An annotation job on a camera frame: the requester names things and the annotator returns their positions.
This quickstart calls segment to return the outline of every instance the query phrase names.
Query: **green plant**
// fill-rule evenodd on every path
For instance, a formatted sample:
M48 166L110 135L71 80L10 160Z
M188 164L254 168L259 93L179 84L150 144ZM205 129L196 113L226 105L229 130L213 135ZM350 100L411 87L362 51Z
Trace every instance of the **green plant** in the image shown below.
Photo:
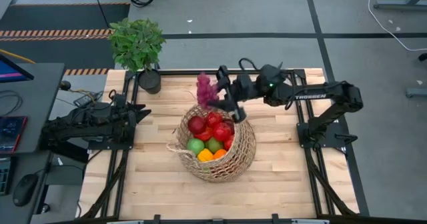
M156 22L149 19L129 22L125 18L110 25L114 30L109 39L116 63L137 72L138 69L151 70L151 65L159 62L161 44L166 41Z

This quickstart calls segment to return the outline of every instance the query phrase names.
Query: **butcher block tabletop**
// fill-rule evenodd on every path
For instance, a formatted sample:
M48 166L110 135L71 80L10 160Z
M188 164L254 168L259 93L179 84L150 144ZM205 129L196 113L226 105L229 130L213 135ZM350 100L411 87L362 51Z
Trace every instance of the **butcher block tabletop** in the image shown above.
M305 69L308 84L325 81L322 69ZM115 89L121 93L125 71L109 71L103 95ZM152 112L135 130L135 144L129 152L120 219L271 219L314 218L316 213L310 189L304 150L298 143L295 105L270 107L262 99L241 103L256 135L256 156L249 169L235 181L208 183L181 164L167 142L175 140L181 117L196 101L196 75L164 75L161 91L150 95L139 87L137 103ZM132 94L129 85L128 100ZM312 101L315 115L330 106L329 100ZM324 148L324 161L330 185L358 212L346 158L336 149ZM85 213L105 187L111 151L104 150L87 165L80 195ZM318 183L322 209L327 211L322 186ZM113 213L115 189L111 192L109 215Z

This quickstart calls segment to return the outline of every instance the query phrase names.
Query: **potted plant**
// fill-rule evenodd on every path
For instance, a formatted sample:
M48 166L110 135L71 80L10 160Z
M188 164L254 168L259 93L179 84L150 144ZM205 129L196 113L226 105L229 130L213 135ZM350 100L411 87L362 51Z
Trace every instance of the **potted plant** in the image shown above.
M149 19L129 22L127 18L110 25L114 30L109 36L114 61L134 73L143 69L137 77L138 85L150 94L158 93L160 74L152 65L159 62L161 44L165 43L159 25Z

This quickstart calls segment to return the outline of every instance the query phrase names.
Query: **woven basket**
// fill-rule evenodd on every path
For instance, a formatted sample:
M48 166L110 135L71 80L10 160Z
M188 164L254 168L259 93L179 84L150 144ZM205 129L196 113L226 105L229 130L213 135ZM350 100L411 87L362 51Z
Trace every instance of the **woven basket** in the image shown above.
M230 115L222 110L223 118L231 119ZM254 130L247 121L234 124L234 140L232 147L221 158L201 162L192 151L187 150L187 142L193 135L187 128L188 121L194 116L206 117L210 111L199 105L193 106L182 118L177 129L177 142L166 145L169 151L177 153L187 170L205 181L224 182L239 177L251 164L255 157L256 141Z

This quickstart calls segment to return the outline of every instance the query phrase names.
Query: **gray floor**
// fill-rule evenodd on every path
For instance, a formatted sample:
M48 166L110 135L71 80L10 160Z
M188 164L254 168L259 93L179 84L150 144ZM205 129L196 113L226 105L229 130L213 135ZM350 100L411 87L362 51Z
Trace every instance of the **gray floor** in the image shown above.
M128 0L100 0L122 2ZM0 0L1 10L9 1ZM94 3L96 0L17 0L18 3ZM314 0L324 33L382 33L367 10L367 0ZM427 32L427 13L377 11L384 26L400 32ZM130 19L149 17L165 34L176 33L313 33L306 0L154 0L143 9L131 6ZM427 47L427 39L403 39L411 48ZM362 90L365 107L346 115L370 214L427 219L427 99L407 99L407 87L427 88L427 63L420 53L405 51L393 39L327 39L337 80ZM167 40L160 55L166 68L237 67L240 57L258 65L323 67L315 39L176 39ZM103 89L105 77L68 77L75 87ZM60 93L73 101L78 95ZM57 101L51 117L72 106ZM53 211L33 223L70 220L79 187L54 187L47 202Z

